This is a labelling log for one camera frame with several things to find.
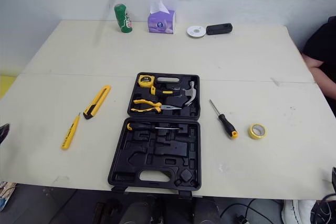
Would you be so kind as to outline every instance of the case latch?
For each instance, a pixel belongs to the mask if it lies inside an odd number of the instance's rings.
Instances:
[[[179,198],[183,198],[183,199],[191,199],[191,198],[193,198],[193,194],[191,193],[191,191],[179,190],[178,191],[178,196],[179,196]]]
[[[127,189],[127,186],[114,186],[111,191],[113,193],[120,193],[123,194],[125,190]]]

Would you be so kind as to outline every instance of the tissue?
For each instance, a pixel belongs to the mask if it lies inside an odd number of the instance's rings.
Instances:
[[[175,31],[175,11],[168,10],[162,1],[151,5],[148,29],[150,33],[173,34]]]

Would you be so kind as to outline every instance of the yellow object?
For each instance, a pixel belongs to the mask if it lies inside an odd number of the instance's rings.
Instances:
[[[258,123],[252,124],[248,128],[248,135],[253,139],[261,139],[267,135],[266,128]]]
[[[0,76],[0,99],[4,96],[15,79],[16,77],[13,76]]]
[[[238,136],[239,136],[238,132],[236,132],[236,131],[231,132],[231,137],[232,138],[237,138]]]
[[[70,144],[71,144],[71,141],[72,141],[72,138],[74,137],[74,134],[76,132],[76,129],[77,129],[77,125],[78,125],[78,122],[79,122],[79,115],[80,113],[76,116],[75,120],[73,121],[72,123],[72,126],[70,127],[65,139],[64,139],[64,142],[61,146],[61,149],[62,150],[66,150],[67,148],[69,148]]]
[[[151,105],[151,106],[153,106],[153,107],[152,107],[152,108],[149,108],[149,109],[145,109],[145,110],[131,109],[131,111],[147,112],[147,111],[151,111],[151,110],[156,110],[158,113],[161,112],[161,108],[160,108],[161,105],[162,105],[161,102],[154,103],[154,102],[151,102],[151,101],[147,101],[147,100],[145,100],[145,99],[134,100],[133,102],[134,102],[135,104],[144,103],[144,104]]]
[[[151,94],[155,95],[156,88],[154,86],[151,87]]]
[[[133,129],[132,129],[132,127],[130,126],[130,124],[131,124],[131,123],[128,123],[128,124],[127,124],[127,129],[128,129],[129,131],[133,131]]]
[[[111,86],[106,85],[99,91],[94,100],[90,103],[90,105],[86,108],[86,110],[83,113],[86,119],[90,119],[96,115],[97,111],[99,110],[100,106],[102,105],[103,101],[105,100],[110,90]]]
[[[138,79],[138,84],[142,88],[150,88],[154,85],[154,76],[140,75]]]

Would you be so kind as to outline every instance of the green can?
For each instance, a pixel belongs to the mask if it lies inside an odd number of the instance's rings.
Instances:
[[[116,13],[116,18],[123,33],[129,33],[132,31],[132,23],[130,21],[130,16],[126,10],[124,4],[118,4],[114,6],[114,12]]]

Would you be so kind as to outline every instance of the yellow handle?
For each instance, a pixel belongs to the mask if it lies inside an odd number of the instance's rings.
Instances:
[[[102,105],[103,101],[105,100],[105,98],[106,98],[107,94],[110,92],[110,90],[111,90],[111,86],[106,85],[99,91],[99,93],[96,95],[96,97],[90,103],[90,105],[84,111],[84,114],[88,117],[87,119],[96,115],[97,111],[99,110],[100,106]]]
[[[69,148],[70,144],[71,144],[71,141],[72,141],[72,138],[76,132],[76,129],[77,129],[77,125],[78,125],[78,122],[79,122],[79,115],[76,116],[75,120],[73,121],[72,123],[72,126],[70,127],[65,139],[64,139],[64,142],[61,146],[61,149],[62,150],[66,150],[67,148]]]
[[[173,91],[171,91],[171,90],[163,90],[162,93],[163,94],[172,94]],[[154,86],[151,86],[151,94],[152,95],[156,95],[156,88]]]
[[[231,132],[231,137],[232,138],[237,138],[238,136],[239,136],[238,132],[236,132],[236,131]]]
[[[145,110],[131,109],[131,111],[137,111],[137,112],[147,112],[147,111],[151,111],[151,110],[157,110],[158,113],[161,112],[160,107],[152,107],[152,108],[145,109]]]
[[[154,102],[151,102],[151,101],[147,101],[147,100],[145,100],[145,99],[134,100],[133,102],[134,102],[135,104],[144,103],[144,104],[151,105],[151,106],[153,106],[153,107],[160,107],[160,106],[162,105],[161,102],[154,103]]]

